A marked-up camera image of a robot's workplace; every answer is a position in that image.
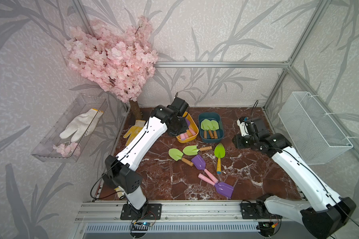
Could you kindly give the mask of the green square shovel wooden handle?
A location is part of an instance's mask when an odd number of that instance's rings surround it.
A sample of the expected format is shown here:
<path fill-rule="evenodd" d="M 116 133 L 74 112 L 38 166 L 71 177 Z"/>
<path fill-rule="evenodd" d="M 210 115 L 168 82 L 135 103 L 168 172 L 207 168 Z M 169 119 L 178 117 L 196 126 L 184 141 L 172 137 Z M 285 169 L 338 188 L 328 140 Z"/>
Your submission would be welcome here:
<path fill-rule="evenodd" d="M 203 138 L 207 139 L 207 129 L 206 129 L 206 119 L 204 119 L 201 123 L 200 123 L 200 128 L 203 130 Z"/>

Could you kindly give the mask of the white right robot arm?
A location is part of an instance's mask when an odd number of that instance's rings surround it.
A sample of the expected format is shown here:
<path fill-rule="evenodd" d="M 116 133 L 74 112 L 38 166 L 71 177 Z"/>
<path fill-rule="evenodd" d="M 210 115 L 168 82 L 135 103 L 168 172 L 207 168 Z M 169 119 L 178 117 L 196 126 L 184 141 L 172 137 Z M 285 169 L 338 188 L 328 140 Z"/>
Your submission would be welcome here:
<path fill-rule="evenodd" d="M 232 139 L 238 149 L 250 148 L 276 162 L 301 189 L 306 201 L 292 201 L 266 194 L 257 198 L 259 212 L 267 212 L 305 226 L 317 239 L 326 239 L 347 224 L 356 209 L 349 197 L 341 197 L 303 161 L 282 134 L 271 134 L 261 118 L 241 117 L 240 133 Z"/>

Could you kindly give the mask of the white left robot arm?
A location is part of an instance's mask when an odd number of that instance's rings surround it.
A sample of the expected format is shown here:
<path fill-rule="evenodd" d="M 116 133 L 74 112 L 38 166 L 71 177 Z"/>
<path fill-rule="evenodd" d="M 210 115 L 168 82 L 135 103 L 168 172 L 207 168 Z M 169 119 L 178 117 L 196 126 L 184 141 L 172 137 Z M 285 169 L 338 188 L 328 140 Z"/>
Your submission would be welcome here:
<path fill-rule="evenodd" d="M 136 170 L 162 134 L 178 136 L 187 131 L 188 126 L 183 116 L 187 108 L 188 103 L 179 97 L 175 97 L 166 107 L 155 107 L 147 123 L 131 143 L 116 156 L 110 155 L 105 159 L 107 171 L 102 175 L 104 183 L 108 187 L 119 188 L 134 210 L 141 210 L 147 204 L 141 188 L 142 176 Z"/>

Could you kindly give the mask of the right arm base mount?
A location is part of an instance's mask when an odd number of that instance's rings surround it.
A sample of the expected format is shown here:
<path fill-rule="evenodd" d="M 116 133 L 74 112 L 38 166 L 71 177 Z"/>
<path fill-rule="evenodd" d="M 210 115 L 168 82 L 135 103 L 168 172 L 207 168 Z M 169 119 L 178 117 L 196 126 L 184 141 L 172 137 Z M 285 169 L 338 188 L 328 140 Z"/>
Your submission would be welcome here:
<path fill-rule="evenodd" d="M 273 196 L 273 194 L 265 194 L 251 202 L 248 200 L 242 200 L 240 203 L 240 211 L 243 219 L 282 219 L 282 216 L 270 214 L 265 207 L 264 201 Z"/>

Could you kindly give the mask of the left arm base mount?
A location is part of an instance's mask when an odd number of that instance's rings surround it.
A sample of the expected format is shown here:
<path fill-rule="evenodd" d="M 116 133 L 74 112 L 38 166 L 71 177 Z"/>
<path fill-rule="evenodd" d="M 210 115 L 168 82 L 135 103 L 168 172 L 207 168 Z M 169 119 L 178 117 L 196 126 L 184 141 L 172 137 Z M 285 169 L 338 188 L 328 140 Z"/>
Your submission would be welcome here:
<path fill-rule="evenodd" d="M 146 203 L 137 210 L 131 204 L 124 204 L 121 212 L 121 220 L 159 220 L 162 213 L 162 204 Z"/>

